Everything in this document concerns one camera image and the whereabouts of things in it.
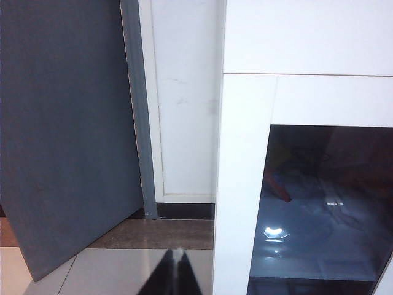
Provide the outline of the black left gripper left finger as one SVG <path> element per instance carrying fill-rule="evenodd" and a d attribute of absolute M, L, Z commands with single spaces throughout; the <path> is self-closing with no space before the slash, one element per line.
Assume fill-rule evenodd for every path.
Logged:
<path fill-rule="evenodd" d="M 177 294 L 177 257 L 168 250 L 152 274 L 151 294 Z"/>

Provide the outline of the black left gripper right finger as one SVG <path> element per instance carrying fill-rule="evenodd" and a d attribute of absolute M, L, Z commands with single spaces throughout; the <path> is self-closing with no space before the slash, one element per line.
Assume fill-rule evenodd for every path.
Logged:
<path fill-rule="evenodd" d="M 185 251 L 178 262 L 178 294 L 202 295 L 192 265 Z"/>

